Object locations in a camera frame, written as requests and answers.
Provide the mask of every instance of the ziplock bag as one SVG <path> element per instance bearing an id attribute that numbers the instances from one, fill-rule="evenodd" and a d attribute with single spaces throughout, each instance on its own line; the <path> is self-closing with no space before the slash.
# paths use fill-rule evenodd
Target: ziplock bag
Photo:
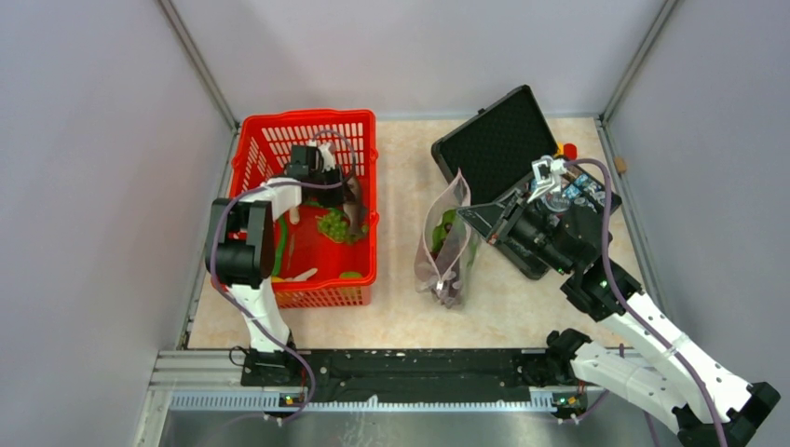
<path id="1" fill-rule="evenodd" d="M 469 185 L 461 171 L 433 202 L 425 219 L 415 257 L 417 291 L 430 292 L 445 307 L 463 302 L 480 237 L 456 208 L 471 203 Z"/>

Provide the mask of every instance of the white wall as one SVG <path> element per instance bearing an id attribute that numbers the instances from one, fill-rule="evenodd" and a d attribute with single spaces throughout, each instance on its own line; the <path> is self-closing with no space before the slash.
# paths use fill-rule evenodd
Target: white wall
<path id="1" fill-rule="evenodd" d="M 683 2 L 614 116 L 668 311 L 784 400 L 750 447 L 787 445 L 790 4 Z"/>
<path id="2" fill-rule="evenodd" d="M 155 2 L 0 2 L 0 445 L 129 445 L 229 143 Z"/>
<path id="3" fill-rule="evenodd" d="M 472 115 L 529 84 L 600 113 L 661 0 L 176 0 L 237 118 L 290 109 Z"/>

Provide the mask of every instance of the toy fish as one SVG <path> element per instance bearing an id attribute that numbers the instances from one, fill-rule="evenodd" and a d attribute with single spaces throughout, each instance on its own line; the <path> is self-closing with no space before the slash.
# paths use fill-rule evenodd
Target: toy fish
<path id="1" fill-rule="evenodd" d="M 348 217 L 348 234 L 362 237 L 362 220 L 367 210 L 362 205 L 362 185 L 356 174 L 351 176 L 344 188 L 343 212 Z"/>

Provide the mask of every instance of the red plastic basket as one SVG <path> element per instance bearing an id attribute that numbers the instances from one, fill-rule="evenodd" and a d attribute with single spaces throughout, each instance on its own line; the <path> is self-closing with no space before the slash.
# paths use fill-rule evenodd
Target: red plastic basket
<path id="1" fill-rule="evenodd" d="M 375 115 L 369 110 L 336 111 L 329 109 L 287 112 L 280 115 L 253 115 L 241 125 L 238 150 L 233 158 L 230 195 L 256 187 L 275 174 L 282 173 L 288 162 L 291 145 L 304 144 L 321 129 L 336 130 L 351 140 L 357 156 L 357 175 L 362 186 L 362 203 L 368 209 L 365 223 L 368 235 L 354 244 L 337 244 L 318 233 L 316 219 L 328 211 L 300 207 L 300 222 L 288 225 L 293 235 L 293 254 L 285 251 L 280 276 L 293 278 L 310 268 L 318 272 L 302 282 L 273 284 L 279 307 L 323 307 L 331 305 L 367 305 L 370 285 L 375 281 L 375 238 L 378 213 L 375 205 Z M 332 141 L 337 163 L 343 172 L 350 170 L 351 152 L 332 135 L 318 138 Z M 359 278 L 340 278 L 356 272 Z"/>

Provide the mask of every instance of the beige table surface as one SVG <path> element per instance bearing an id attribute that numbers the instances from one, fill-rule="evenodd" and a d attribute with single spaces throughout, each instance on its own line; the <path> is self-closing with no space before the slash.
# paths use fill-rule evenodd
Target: beige table surface
<path id="1" fill-rule="evenodd" d="M 604 159 L 591 118 L 549 119 L 558 142 L 572 142 L 579 156 Z M 378 172 L 378 276 L 367 306 L 286 309 L 282 316 L 302 348 L 543 347 L 552 330 L 573 327 L 603 345 L 621 342 L 578 312 L 560 292 L 567 277 L 553 271 L 531 281 L 498 251 L 478 251 L 471 287 L 458 310 L 415 292 L 413 264 L 426 212 L 447 186 L 430 146 L 462 120 L 384 121 L 376 125 Z M 589 171 L 597 176 L 594 167 Z M 631 240 L 616 211 L 611 221 L 612 259 L 641 279 Z M 206 276 L 190 348 L 246 346 L 241 314 Z"/>

